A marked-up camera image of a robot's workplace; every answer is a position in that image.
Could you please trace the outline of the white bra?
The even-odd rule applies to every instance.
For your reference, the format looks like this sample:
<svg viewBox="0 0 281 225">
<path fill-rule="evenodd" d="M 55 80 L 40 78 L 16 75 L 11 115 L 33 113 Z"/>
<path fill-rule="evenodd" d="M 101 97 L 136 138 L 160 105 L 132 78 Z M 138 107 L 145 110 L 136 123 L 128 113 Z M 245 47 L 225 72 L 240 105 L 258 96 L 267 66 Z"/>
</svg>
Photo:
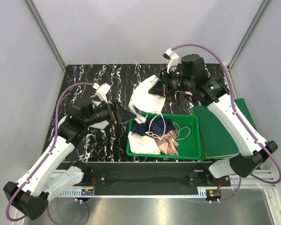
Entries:
<svg viewBox="0 0 281 225">
<path fill-rule="evenodd" d="M 159 79 L 156 75 L 152 75 L 142 81 L 133 91 L 128 104 L 128 108 L 133 114 L 136 115 L 135 121 L 138 124 L 145 123 L 147 115 L 145 117 L 139 115 L 135 110 L 136 108 L 139 111 L 145 113 L 155 114 L 153 119 L 150 121 L 148 131 L 146 131 L 145 134 L 161 140 L 165 135 L 166 125 L 165 119 L 162 116 L 162 109 L 165 103 L 165 98 L 158 95 L 149 94 L 149 91 L 157 84 L 158 81 Z M 163 121 L 163 131 L 161 135 L 158 135 L 156 132 L 151 131 L 152 123 L 158 116 L 161 116 Z"/>
</svg>

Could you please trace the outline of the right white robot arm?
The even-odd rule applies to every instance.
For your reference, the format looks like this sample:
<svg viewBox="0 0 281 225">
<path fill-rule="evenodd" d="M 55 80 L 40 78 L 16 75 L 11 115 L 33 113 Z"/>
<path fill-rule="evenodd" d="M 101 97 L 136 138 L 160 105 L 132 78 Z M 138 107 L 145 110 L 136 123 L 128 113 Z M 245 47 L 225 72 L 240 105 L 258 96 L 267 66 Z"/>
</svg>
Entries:
<svg viewBox="0 0 281 225">
<path fill-rule="evenodd" d="M 202 57 L 189 54 L 180 58 L 168 50 L 163 58 L 168 65 L 161 70 L 157 84 L 149 92 L 162 97 L 178 91 L 191 92 L 196 101 L 217 117 L 238 147 L 238 154 L 209 166 L 209 171 L 203 174 L 207 185 L 213 186 L 228 175 L 246 178 L 278 149 L 275 141 L 261 136 L 239 111 L 224 81 L 209 77 Z"/>
</svg>

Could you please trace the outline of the white mesh laundry bag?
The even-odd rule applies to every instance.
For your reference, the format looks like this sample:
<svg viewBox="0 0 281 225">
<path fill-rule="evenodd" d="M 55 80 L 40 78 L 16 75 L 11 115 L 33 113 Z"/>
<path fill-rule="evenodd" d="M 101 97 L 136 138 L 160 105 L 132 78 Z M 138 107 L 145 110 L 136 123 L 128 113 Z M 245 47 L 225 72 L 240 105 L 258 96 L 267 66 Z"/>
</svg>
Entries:
<svg viewBox="0 0 281 225">
<path fill-rule="evenodd" d="M 89 127 L 96 128 L 96 129 L 105 129 L 108 125 L 109 125 L 109 122 L 105 120 L 105 121 L 102 121 L 99 123 L 89 125 Z"/>
</svg>

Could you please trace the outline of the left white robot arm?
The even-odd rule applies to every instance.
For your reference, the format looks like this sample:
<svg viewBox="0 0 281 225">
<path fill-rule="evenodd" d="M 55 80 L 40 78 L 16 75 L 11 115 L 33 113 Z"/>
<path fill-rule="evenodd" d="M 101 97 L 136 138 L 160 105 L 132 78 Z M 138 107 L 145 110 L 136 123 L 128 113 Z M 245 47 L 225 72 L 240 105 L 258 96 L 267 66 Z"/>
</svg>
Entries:
<svg viewBox="0 0 281 225">
<path fill-rule="evenodd" d="M 3 188 L 13 206 L 24 216 L 35 220 L 47 209 L 49 202 L 73 185 L 85 186 L 92 181 L 92 167 L 74 162 L 69 168 L 50 180 L 63 159 L 71 153 L 86 136 L 88 127 L 100 122 L 125 124 L 136 115 L 123 108 L 117 100 L 72 105 L 70 114 L 61 121 L 47 150 L 31 169 L 17 182 L 9 181 Z"/>
</svg>

